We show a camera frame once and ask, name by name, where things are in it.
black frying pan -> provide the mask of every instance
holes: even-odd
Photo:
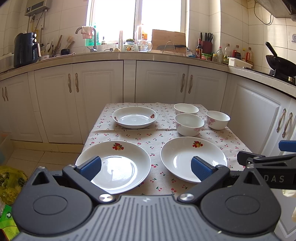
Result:
[[[265,42],[265,44],[273,54],[273,55],[266,55],[266,60],[269,66],[273,70],[277,70],[287,76],[290,76],[290,77],[296,76],[296,64],[292,63],[287,59],[278,57],[275,50],[271,46],[271,44],[269,42]]]

metal screw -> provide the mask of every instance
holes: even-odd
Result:
[[[248,162],[248,164],[247,164],[247,168],[249,168],[249,169],[251,169],[251,168],[254,168],[254,164],[253,164],[253,163],[250,163],[250,162]]]
[[[194,196],[191,193],[183,193],[180,195],[180,199],[182,201],[192,201],[194,199]]]
[[[114,199],[114,197],[108,193],[102,194],[99,196],[99,200],[101,202],[110,202]]]

cherry print tablecloth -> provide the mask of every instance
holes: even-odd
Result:
[[[112,119],[112,113],[118,108],[126,106],[144,106],[151,108],[158,114],[157,119],[154,124],[144,129],[131,130],[123,128]],[[194,186],[194,184],[180,180],[171,174],[160,159],[161,147],[169,140],[181,136],[176,131],[174,119],[175,111],[173,106],[173,104],[162,103],[107,104],[89,134],[83,151],[96,143],[110,140],[121,140],[137,144],[150,155],[152,166],[148,177],[137,187],[126,192],[126,194],[180,195],[186,192],[186,189]],[[197,137],[208,140],[218,146],[224,152],[228,167],[231,170],[243,170],[243,167],[237,163],[236,156],[240,150],[249,151],[249,149],[229,128],[225,128],[221,131],[210,129],[206,124],[205,113],[207,110],[200,104],[196,104],[195,106],[200,110],[197,115],[205,121],[205,125]]]

black cup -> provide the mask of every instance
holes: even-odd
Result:
[[[67,55],[70,54],[70,49],[62,49],[61,50],[61,55]]]

cutting board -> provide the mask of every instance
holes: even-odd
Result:
[[[180,32],[171,32],[165,30],[152,30],[152,49],[153,50],[163,50],[166,43],[172,41],[174,45],[185,45],[186,46],[186,37],[185,33]],[[178,53],[186,53],[186,48],[175,48]],[[174,52],[174,47],[172,43],[168,43],[165,51]]]

